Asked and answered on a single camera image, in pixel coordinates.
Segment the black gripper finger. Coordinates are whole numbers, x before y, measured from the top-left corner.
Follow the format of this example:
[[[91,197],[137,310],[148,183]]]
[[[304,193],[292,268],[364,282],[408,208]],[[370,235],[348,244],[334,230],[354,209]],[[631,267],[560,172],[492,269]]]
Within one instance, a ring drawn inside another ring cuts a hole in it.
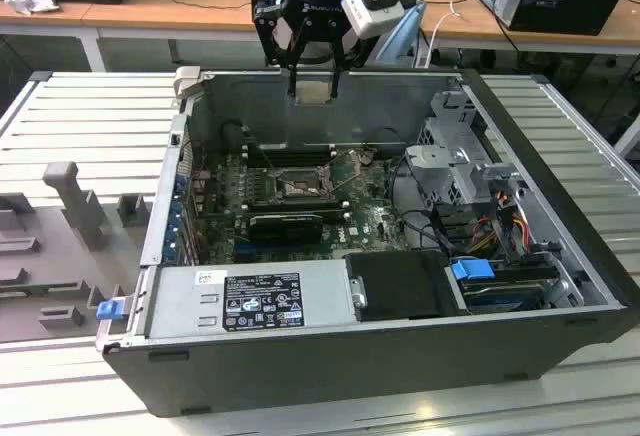
[[[287,3],[265,5],[262,2],[254,9],[253,22],[261,42],[266,60],[289,71],[288,94],[296,94],[297,66],[300,60],[300,32],[291,30],[289,44],[283,49],[276,41],[274,31],[280,19],[290,16]]]
[[[332,51],[333,71],[331,77],[330,96],[338,96],[340,76],[344,71],[361,68],[368,60],[374,49],[374,38],[357,38],[354,45],[347,51],[343,47],[343,34],[338,30],[329,31],[329,43]]]

